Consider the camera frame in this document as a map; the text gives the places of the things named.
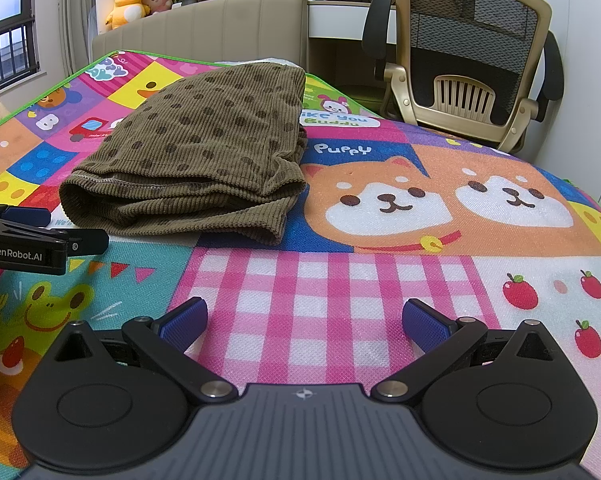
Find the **brown polka dot corduroy garment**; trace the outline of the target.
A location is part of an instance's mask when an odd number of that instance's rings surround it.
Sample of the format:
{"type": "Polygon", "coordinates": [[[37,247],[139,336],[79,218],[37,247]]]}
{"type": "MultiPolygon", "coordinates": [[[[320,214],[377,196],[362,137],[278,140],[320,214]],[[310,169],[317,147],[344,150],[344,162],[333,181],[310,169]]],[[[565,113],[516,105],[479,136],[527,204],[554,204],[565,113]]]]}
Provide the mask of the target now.
{"type": "Polygon", "coordinates": [[[261,62],[150,96],[62,182],[73,224],[117,236],[235,233],[279,244],[305,190],[306,73],[261,62]]]}

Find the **colourful cartoon play mat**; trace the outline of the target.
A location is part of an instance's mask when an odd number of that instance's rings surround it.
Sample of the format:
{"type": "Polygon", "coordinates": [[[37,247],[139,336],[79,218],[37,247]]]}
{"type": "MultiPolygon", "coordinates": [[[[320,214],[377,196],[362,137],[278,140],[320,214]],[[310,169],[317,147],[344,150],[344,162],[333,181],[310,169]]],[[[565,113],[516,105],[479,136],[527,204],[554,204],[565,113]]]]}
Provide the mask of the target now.
{"type": "MultiPolygon", "coordinates": [[[[0,120],[0,202],[46,208],[73,228],[62,182],[150,96],[222,66],[124,52],[131,72],[76,73],[0,120]]],[[[47,278],[0,272],[0,356],[15,338],[34,364],[69,321],[111,328],[203,297],[209,335],[192,353],[239,385],[371,386],[420,352],[399,329],[417,297],[492,328],[543,321],[597,404],[584,466],[601,478],[601,208],[512,155],[368,112],[306,74],[306,186],[279,244],[235,233],[110,235],[98,257],[47,278]]],[[[0,375],[0,479],[23,463],[0,375]]]]}

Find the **grey curtain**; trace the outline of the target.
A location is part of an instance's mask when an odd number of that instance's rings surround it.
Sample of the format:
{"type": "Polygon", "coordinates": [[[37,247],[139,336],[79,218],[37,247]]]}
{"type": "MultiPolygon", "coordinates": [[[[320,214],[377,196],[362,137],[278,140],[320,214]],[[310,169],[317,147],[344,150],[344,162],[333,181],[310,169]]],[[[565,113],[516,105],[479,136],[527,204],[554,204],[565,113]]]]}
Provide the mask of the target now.
{"type": "Polygon", "coordinates": [[[95,0],[58,0],[58,30],[63,70],[70,75],[91,60],[95,0]]]}

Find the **yellow duck plush toy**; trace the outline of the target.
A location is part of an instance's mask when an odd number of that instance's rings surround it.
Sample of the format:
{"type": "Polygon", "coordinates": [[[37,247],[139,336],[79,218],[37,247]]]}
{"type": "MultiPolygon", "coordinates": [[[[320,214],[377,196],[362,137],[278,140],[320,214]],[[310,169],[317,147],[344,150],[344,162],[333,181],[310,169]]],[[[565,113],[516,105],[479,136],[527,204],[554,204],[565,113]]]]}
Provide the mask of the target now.
{"type": "Polygon", "coordinates": [[[114,0],[114,9],[107,15],[105,26],[114,30],[141,20],[150,14],[150,7],[143,0],[114,0]]]}

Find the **beige mesh office chair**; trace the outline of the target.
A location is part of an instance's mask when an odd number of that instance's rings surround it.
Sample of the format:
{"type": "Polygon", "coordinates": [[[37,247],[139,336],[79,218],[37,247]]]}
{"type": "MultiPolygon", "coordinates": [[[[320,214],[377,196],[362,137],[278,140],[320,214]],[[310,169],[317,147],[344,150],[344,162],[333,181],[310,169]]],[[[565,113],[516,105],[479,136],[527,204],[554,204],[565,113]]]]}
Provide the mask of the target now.
{"type": "Polygon", "coordinates": [[[563,97],[551,15],[545,0],[371,0],[363,52],[381,115],[520,151],[563,97]]]}

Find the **white bed sheet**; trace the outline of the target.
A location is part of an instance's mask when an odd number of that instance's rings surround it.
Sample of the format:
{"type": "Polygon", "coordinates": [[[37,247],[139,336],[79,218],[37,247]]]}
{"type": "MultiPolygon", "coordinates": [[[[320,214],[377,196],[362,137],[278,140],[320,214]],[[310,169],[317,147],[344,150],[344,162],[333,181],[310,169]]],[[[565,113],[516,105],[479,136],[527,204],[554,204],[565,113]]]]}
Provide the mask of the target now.
{"type": "Polygon", "coordinates": [[[256,60],[247,60],[247,61],[215,61],[214,64],[223,65],[223,66],[237,66],[237,65],[247,65],[247,64],[258,64],[258,63],[268,63],[280,66],[291,66],[296,68],[302,68],[302,66],[297,65],[296,63],[284,60],[284,58],[256,58],[256,60]]]}

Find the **beige upholstered headboard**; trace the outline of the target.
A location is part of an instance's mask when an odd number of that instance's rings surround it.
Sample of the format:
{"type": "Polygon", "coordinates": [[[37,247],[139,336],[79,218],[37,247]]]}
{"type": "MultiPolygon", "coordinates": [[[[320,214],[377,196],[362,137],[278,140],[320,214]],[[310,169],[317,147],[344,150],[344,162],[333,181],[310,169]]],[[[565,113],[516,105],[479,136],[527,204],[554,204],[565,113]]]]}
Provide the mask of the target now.
{"type": "Polygon", "coordinates": [[[305,68],[307,49],[308,0],[206,0],[96,37],[87,74],[101,82],[129,74],[122,54],[131,50],[204,62],[274,58],[305,68]]]}

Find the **white desk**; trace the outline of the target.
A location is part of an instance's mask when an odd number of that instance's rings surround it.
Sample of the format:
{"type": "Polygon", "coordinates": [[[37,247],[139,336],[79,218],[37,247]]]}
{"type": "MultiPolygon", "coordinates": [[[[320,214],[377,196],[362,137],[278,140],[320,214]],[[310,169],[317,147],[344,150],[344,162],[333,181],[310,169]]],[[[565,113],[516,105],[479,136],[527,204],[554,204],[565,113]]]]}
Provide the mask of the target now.
{"type": "Polygon", "coordinates": [[[363,2],[309,0],[309,37],[360,41],[369,8],[363,2]]]}

